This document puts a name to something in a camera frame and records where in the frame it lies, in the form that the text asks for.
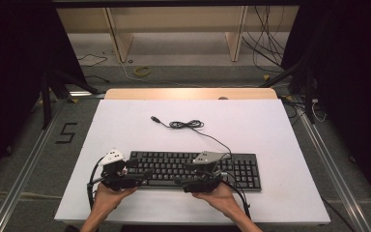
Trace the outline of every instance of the floor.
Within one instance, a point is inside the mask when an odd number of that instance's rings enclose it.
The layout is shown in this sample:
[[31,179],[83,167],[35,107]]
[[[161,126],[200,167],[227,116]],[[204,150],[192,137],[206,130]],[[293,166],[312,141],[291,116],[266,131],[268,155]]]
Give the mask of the floor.
[[[259,34],[253,33],[251,36],[258,38]],[[282,45],[288,36],[288,33],[275,35]],[[248,35],[244,37],[252,42]],[[123,66],[117,62],[108,35],[70,35],[70,39],[76,56],[80,59],[82,70],[88,75],[88,82],[103,89],[178,87],[185,84],[199,87],[258,86],[264,83],[267,76],[273,77],[280,71],[269,60],[257,54],[253,55],[245,43],[242,44],[239,61],[231,62],[224,35],[221,33],[135,35],[128,61]],[[254,71],[254,61],[257,66],[271,72]],[[149,67],[151,74],[147,77],[135,76],[133,69],[139,66]],[[289,80],[288,78],[274,86],[278,95],[289,95],[286,90]],[[70,89],[79,90],[74,86],[70,86]],[[37,102],[12,145],[12,154],[0,161],[0,210],[8,199],[7,196],[14,192],[14,183],[19,183],[19,174],[29,173],[18,200],[4,212],[7,219],[1,227],[4,231],[36,231],[38,226],[40,231],[62,231],[65,228],[63,222],[55,221],[53,217],[100,100],[78,97],[74,99],[75,101],[58,101],[52,104],[56,124],[53,125],[41,148],[35,146],[44,135],[41,130],[43,109]],[[294,96],[294,100],[300,101],[301,96]],[[324,122],[317,120],[315,125],[308,125],[300,110],[287,104],[286,111],[287,116],[292,117],[290,120],[294,132],[321,196],[357,231],[371,231],[371,188],[358,169],[358,164],[349,159],[351,154],[334,124],[327,118]],[[318,111],[317,114],[322,121],[324,111]],[[73,143],[56,143],[65,140],[61,131],[65,129],[66,123],[77,123],[77,126],[70,125],[68,128],[75,133]],[[327,170],[327,166],[329,167],[327,157],[331,158],[343,182],[338,183],[331,177]],[[32,168],[29,172],[22,169],[25,163],[31,163]],[[343,184],[349,190],[345,196],[340,190]],[[344,199],[349,198],[351,203],[345,202]],[[361,211],[361,217],[353,216],[353,209],[349,208],[355,204]],[[324,226],[274,224],[260,226],[264,231],[351,231],[328,205],[327,211],[332,222]],[[101,231],[119,229],[119,225],[106,224]]]

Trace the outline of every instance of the keyboard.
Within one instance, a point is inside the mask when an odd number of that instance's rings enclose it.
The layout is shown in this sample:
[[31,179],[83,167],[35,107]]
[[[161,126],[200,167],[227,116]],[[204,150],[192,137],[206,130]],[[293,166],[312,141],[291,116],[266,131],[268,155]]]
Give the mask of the keyboard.
[[[185,169],[185,163],[192,163],[199,153],[178,152],[147,152],[133,151],[131,159],[138,159],[135,167],[128,169],[128,174],[141,174],[147,169],[153,169],[152,178],[144,180],[140,189],[182,189],[174,183],[175,177],[195,179],[193,171]],[[236,189],[243,191],[261,191],[261,181],[258,162],[255,154],[233,154],[231,159],[223,159],[218,163],[223,176]]]

